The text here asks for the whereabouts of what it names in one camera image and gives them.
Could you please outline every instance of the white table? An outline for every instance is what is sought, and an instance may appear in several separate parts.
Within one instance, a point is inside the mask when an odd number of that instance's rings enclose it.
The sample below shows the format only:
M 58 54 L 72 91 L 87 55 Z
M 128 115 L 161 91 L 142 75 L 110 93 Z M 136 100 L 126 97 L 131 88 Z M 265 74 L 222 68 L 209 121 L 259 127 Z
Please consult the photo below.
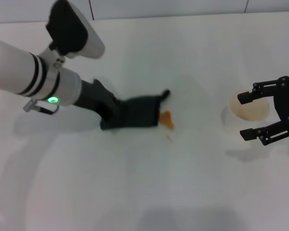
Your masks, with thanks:
M 289 138 L 234 142 L 221 122 L 233 92 L 289 75 L 289 13 L 92 25 L 105 55 L 66 67 L 121 98 L 170 88 L 176 129 L 102 132 L 93 112 L 26 114 L 0 91 L 0 231 L 289 230 Z M 44 23 L 0 24 L 0 39 L 50 42 Z

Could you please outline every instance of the orange food piece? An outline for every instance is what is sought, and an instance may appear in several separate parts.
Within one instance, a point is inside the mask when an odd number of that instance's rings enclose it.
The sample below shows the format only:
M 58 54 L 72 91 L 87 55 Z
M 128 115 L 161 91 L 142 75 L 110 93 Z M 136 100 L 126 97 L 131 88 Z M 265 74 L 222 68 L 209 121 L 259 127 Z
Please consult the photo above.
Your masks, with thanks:
M 169 129 L 174 129 L 174 124 L 171 120 L 171 113 L 170 111 L 166 111 L 159 114 L 159 122 Z

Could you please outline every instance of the white robotic arm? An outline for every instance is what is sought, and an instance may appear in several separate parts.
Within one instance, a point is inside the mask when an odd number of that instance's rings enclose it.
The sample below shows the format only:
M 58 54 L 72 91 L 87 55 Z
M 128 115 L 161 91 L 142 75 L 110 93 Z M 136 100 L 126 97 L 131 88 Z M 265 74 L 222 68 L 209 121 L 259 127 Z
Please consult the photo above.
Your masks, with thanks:
M 65 57 L 77 55 L 100 58 L 105 46 L 84 18 L 70 2 L 58 0 L 46 25 L 53 41 L 40 55 L 34 55 L 0 41 L 0 89 L 30 97 L 24 107 L 53 114 L 37 106 L 47 101 L 61 106 L 76 105 L 96 111 L 103 118 L 110 117 L 116 98 L 97 80 L 93 84 L 63 68 Z

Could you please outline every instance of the white cup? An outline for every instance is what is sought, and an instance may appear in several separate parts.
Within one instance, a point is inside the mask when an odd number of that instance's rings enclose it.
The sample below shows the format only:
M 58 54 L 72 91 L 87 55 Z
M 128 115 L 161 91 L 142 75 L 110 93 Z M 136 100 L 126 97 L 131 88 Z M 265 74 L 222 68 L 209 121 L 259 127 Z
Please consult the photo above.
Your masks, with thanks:
M 266 98 L 242 105 L 237 99 L 237 95 L 243 92 L 246 90 L 231 96 L 223 116 L 224 130 L 231 138 L 238 141 L 244 141 L 240 135 L 241 130 L 258 128 L 260 122 L 270 113 L 269 102 Z

